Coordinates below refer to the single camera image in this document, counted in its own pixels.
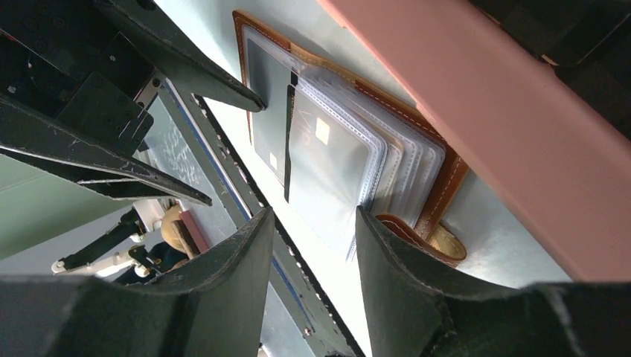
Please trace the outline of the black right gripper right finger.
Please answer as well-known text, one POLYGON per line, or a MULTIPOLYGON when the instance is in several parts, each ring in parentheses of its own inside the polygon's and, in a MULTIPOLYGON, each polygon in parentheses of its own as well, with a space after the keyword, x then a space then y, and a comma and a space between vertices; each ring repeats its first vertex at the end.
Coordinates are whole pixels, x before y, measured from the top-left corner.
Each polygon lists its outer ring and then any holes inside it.
POLYGON ((374 356, 628 356, 628 283, 521 289, 452 268, 358 208, 356 247, 374 356))

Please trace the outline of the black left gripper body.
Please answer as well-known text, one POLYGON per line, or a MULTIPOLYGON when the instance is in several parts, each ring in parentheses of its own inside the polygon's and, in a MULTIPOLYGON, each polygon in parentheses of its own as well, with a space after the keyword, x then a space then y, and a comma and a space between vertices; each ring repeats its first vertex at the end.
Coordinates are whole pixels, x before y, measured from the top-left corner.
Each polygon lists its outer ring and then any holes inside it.
POLYGON ((127 155, 147 149, 156 69, 92 1, 1 3, 1 92, 127 155))

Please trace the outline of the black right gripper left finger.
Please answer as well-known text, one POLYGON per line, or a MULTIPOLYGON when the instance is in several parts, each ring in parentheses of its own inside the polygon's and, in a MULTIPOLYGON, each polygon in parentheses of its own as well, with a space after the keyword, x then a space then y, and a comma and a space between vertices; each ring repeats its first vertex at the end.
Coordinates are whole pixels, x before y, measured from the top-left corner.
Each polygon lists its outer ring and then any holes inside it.
POLYGON ((275 232, 264 208, 231 237, 146 284, 1 278, 3 356, 255 356, 275 232))

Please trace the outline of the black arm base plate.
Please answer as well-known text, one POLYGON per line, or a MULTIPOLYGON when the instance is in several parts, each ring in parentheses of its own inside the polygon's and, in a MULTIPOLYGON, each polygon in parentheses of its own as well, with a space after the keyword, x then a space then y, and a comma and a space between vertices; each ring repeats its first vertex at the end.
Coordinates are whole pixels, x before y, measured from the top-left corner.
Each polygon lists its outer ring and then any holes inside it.
MULTIPOLYGON (((160 168, 210 196, 189 206, 208 243, 219 243, 268 206, 268 201, 217 119, 192 94, 163 79, 153 109, 164 127, 160 168)), ((361 347, 280 221, 273 250, 260 341, 268 356, 363 356, 361 347)))

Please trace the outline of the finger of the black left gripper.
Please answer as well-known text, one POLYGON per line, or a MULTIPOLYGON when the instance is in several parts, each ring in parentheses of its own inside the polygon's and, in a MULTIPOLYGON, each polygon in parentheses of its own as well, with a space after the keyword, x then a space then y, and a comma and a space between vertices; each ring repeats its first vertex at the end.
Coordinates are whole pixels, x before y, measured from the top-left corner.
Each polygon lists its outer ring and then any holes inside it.
POLYGON ((246 111, 266 108, 257 94, 201 52, 154 1, 95 1, 94 6, 171 81, 246 111))
POLYGON ((114 200, 173 198, 212 204, 209 196, 190 185, 5 95, 1 153, 114 200))

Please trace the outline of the pink oval plastic tray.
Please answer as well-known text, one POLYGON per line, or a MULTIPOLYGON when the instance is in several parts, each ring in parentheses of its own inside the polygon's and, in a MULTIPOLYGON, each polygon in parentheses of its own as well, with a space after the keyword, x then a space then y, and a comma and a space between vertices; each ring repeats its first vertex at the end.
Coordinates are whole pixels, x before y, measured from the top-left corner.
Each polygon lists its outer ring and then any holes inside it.
POLYGON ((630 142, 467 1, 323 1, 472 170, 446 225, 506 286, 630 280, 630 142))

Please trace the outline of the brown leather card holder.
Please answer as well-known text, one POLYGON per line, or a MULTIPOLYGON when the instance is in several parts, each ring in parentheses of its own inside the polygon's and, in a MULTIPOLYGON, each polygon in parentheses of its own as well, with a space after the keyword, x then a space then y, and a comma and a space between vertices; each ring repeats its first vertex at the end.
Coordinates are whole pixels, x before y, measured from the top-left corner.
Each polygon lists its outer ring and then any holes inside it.
POLYGON ((344 261, 356 258, 356 208, 413 246, 457 265, 467 250, 441 220, 468 166, 415 109, 300 47, 239 10, 232 13, 240 69, 246 40, 273 46, 291 67, 285 202, 344 261))

